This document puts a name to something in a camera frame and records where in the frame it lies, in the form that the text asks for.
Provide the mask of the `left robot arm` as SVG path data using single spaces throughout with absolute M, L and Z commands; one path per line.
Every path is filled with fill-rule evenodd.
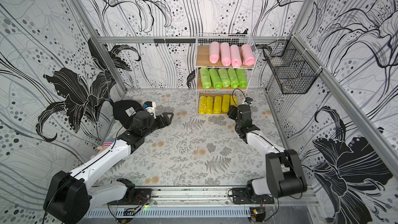
M 117 135 L 102 153 L 70 172 L 60 171 L 53 176 L 43 205 L 45 213 L 64 224 L 76 224 L 98 206 L 111 202 L 132 203 L 136 196 L 135 185 L 130 180 L 119 178 L 100 187 L 94 183 L 136 151 L 147 136 L 169 126 L 173 117 L 173 113 L 156 116 L 146 110 L 135 113 L 130 128 Z

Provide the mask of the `black cap with label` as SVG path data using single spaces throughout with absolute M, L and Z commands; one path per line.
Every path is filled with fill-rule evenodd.
M 129 129 L 132 122 L 133 116 L 144 108 L 134 100 L 121 100 L 113 103 L 113 116 L 115 120 L 118 120 L 125 129 Z

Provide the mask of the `yellow roll front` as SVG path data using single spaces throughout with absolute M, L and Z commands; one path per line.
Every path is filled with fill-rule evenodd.
M 221 113 L 221 106 L 222 106 L 222 97 L 215 96 L 214 97 L 214 104 L 213 104 L 213 114 L 220 114 Z

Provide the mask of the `green roll front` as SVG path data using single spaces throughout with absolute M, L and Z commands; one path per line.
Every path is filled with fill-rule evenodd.
M 234 68 L 229 68 L 228 69 L 228 76 L 229 76 L 229 79 L 230 79 L 230 86 L 233 89 L 238 88 L 239 81 L 238 81 L 237 74 L 236 74 L 236 71 L 235 71 Z

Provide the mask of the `green roll dark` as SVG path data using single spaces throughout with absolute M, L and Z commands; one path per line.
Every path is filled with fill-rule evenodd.
M 221 89 L 223 84 L 218 74 L 218 71 L 215 68 L 211 68 L 209 70 L 209 75 L 211 78 L 212 85 L 215 89 Z

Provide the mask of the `pink plush toy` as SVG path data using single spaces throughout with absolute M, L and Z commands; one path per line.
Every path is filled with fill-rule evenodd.
M 113 136 L 109 136 L 104 143 L 101 146 L 97 147 L 97 154 L 94 156 L 91 156 L 90 158 L 93 159 L 94 157 L 96 157 L 97 155 L 99 155 L 100 153 L 102 153 L 105 149 L 111 147 L 114 142 L 116 141 L 116 135 Z

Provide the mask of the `pale green roll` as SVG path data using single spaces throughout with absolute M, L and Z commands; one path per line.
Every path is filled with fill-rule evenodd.
M 229 87 L 230 86 L 230 79 L 229 79 L 229 76 L 228 76 L 228 70 L 226 68 L 219 68 L 218 69 L 218 74 L 219 74 L 219 77 L 221 79 L 222 86 L 224 88 Z

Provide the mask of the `yellow roll with label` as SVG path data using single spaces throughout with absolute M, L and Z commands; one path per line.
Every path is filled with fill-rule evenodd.
M 200 96 L 199 97 L 199 108 L 198 108 L 198 113 L 199 114 L 205 114 L 206 113 L 206 96 Z

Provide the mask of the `pink roll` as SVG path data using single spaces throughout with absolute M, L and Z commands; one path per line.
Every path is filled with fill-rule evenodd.
M 209 45 L 209 61 L 212 64 L 218 63 L 220 59 L 220 45 L 217 41 L 212 42 Z
M 233 68 L 241 67 L 242 61 L 240 56 L 240 50 L 237 45 L 230 46 L 230 55 L 231 55 L 231 65 Z
M 230 45 L 228 43 L 220 44 L 221 63 L 223 66 L 228 67 L 231 65 Z
M 252 51 L 252 48 L 249 44 L 244 44 L 241 47 L 242 55 L 243 55 L 243 65 L 252 66 L 256 62 L 255 55 Z

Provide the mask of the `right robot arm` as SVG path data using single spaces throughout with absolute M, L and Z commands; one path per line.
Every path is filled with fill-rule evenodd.
M 271 195 L 278 199 L 307 191 L 298 153 L 278 146 L 267 138 L 253 124 L 249 105 L 230 106 L 228 117 L 235 121 L 239 138 L 265 158 L 265 176 L 248 181 L 249 196 Z

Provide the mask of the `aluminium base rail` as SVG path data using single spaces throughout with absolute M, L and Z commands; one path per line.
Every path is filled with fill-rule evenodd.
M 149 205 L 153 207 L 229 207 L 235 206 L 234 186 L 151 186 Z M 319 206 L 312 187 L 293 197 L 275 200 L 280 206 Z

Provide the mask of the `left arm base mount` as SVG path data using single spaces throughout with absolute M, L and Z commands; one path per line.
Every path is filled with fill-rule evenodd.
M 117 182 L 120 182 L 126 186 L 126 193 L 124 197 L 118 201 L 115 201 L 117 205 L 141 206 L 150 200 L 152 194 L 151 188 L 136 188 L 134 183 L 125 178 L 119 178 L 117 179 Z

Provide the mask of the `green roll sideways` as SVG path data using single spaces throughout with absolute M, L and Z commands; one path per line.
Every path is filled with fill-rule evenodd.
M 248 86 L 246 70 L 243 68 L 237 68 L 235 72 L 239 82 L 239 87 L 246 88 Z

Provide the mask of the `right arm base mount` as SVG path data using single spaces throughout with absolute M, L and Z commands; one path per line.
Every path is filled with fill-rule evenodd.
M 275 200 L 271 195 L 253 195 L 246 188 L 232 188 L 228 191 L 228 197 L 231 198 L 233 203 L 236 205 L 266 205 L 275 203 Z

